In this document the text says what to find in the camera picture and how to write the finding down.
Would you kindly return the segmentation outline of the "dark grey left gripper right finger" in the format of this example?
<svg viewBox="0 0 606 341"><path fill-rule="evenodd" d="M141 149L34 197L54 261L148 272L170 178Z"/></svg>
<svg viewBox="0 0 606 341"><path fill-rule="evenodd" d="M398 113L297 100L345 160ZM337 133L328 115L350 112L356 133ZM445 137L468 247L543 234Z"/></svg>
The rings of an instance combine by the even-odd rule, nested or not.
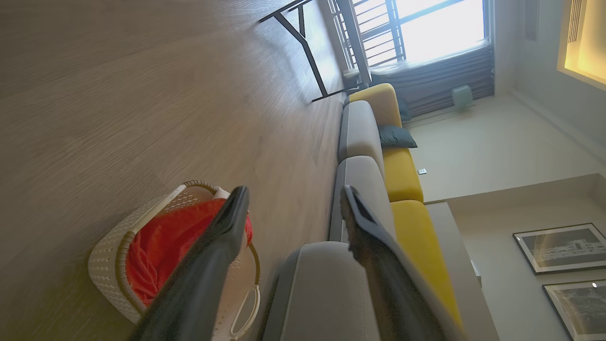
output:
<svg viewBox="0 0 606 341"><path fill-rule="evenodd" d="M467 335L357 189L340 191L349 250L366 271L383 341L465 341Z"/></svg>

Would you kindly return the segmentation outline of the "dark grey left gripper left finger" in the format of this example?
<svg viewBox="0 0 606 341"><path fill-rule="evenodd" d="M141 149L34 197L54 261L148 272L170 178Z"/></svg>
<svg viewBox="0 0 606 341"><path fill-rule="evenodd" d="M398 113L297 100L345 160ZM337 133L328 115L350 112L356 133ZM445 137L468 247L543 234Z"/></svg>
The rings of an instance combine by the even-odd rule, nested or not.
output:
<svg viewBox="0 0 606 341"><path fill-rule="evenodd" d="M133 341L209 341L230 264L245 237L248 188L234 188L151 303Z"/></svg>

